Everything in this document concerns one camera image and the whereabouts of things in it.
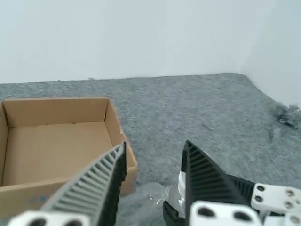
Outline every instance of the gray carpet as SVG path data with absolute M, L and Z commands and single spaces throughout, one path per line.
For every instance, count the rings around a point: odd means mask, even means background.
M 0 99 L 86 96 L 113 100 L 139 164 L 138 185 L 174 183 L 189 139 L 227 173 L 301 188 L 300 132 L 278 123 L 276 102 L 244 75 L 0 85 Z M 271 141 L 275 126 L 281 134 Z

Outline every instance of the white bracket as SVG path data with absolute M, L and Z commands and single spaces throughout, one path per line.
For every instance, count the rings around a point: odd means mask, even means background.
M 257 213 L 244 205 L 197 201 L 190 207 L 190 226 L 262 226 Z
M 252 208 L 260 211 L 259 217 L 264 218 L 271 212 L 286 214 L 301 208 L 301 190 L 293 187 L 255 184 L 251 199 Z
M 301 214 L 298 211 L 289 212 L 283 216 L 268 216 L 264 221 L 264 226 L 300 226 Z
M 88 216 L 66 212 L 27 211 L 10 220 L 8 226 L 90 226 Z

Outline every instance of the open cardboard box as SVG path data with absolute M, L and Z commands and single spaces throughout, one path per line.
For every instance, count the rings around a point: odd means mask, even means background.
M 108 98 L 9 99 L 0 106 L 0 218 L 35 210 L 93 159 L 127 138 Z M 127 142 L 133 190 L 138 165 Z

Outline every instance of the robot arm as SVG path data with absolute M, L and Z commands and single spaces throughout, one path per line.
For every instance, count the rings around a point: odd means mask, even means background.
M 13 218 L 8 226 L 113 226 L 119 188 L 126 176 L 126 144 L 111 149 L 63 185 L 40 209 Z M 255 184 L 225 174 L 187 141 L 186 219 L 167 201 L 167 226 L 300 226 L 301 190 Z

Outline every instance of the clear plastic wrap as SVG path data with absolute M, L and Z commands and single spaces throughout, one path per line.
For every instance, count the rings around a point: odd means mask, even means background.
M 185 199 L 180 195 L 177 184 L 171 186 L 167 201 L 179 212 L 179 217 L 185 218 Z
M 149 183 L 120 199 L 116 226 L 165 226 L 162 205 L 169 187 Z

